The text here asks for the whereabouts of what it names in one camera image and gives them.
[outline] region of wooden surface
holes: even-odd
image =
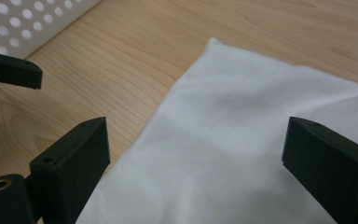
[[[0,84],[0,175],[100,116],[117,160],[212,36],[358,82],[358,1],[104,0],[28,58],[42,90]]]

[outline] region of white perforated basket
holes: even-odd
[[[25,58],[101,0],[0,0],[0,53]]]

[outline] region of white fabric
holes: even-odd
[[[358,84],[211,39],[77,223],[335,223],[282,166],[290,116],[358,142]]]

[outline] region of black object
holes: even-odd
[[[30,162],[31,174],[0,176],[0,224],[74,224],[110,163],[106,119],[80,123]]]
[[[34,63],[0,54],[0,82],[40,89],[42,70]]]
[[[290,118],[283,165],[339,224],[358,224],[358,145],[323,125]]]

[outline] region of perforated white panel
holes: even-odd
[[[0,0],[0,53],[25,58],[101,0]]]

